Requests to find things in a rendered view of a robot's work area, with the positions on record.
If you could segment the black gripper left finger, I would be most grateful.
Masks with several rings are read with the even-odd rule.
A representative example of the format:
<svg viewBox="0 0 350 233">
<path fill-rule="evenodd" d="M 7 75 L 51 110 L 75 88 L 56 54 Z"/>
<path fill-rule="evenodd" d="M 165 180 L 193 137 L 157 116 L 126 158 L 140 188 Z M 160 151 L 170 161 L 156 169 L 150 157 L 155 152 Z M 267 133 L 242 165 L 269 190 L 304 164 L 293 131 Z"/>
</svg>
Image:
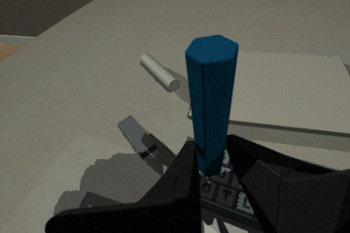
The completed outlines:
<svg viewBox="0 0 350 233">
<path fill-rule="evenodd" d="M 136 203 L 64 210 L 45 233 L 202 233 L 200 175 L 194 140 Z"/>
</svg>

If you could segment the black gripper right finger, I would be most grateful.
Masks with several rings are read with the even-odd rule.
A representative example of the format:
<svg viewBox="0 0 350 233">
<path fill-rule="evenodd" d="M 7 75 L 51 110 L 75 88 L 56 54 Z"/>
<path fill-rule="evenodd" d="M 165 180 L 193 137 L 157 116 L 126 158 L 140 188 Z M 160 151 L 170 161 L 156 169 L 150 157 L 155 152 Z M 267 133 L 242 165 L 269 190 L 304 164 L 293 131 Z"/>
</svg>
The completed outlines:
<svg viewBox="0 0 350 233">
<path fill-rule="evenodd" d="M 233 171 L 264 233 L 348 233 L 350 169 L 333 171 L 227 135 Z"/>
</svg>

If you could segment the grey keyboard with white letter keys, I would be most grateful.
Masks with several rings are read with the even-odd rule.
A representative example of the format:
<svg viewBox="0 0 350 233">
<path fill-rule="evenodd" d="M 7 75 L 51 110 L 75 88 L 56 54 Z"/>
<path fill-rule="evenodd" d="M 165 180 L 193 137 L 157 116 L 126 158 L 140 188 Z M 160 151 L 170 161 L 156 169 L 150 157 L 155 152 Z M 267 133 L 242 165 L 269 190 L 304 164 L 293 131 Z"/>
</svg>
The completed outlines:
<svg viewBox="0 0 350 233">
<path fill-rule="evenodd" d="M 200 170 L 199 175 L 201 208 L 263 231 L 233 171 L 227 148 L 224 150 L 223 163 L 219 175 L 212 176 L 210 182 Z"/>
</svg>

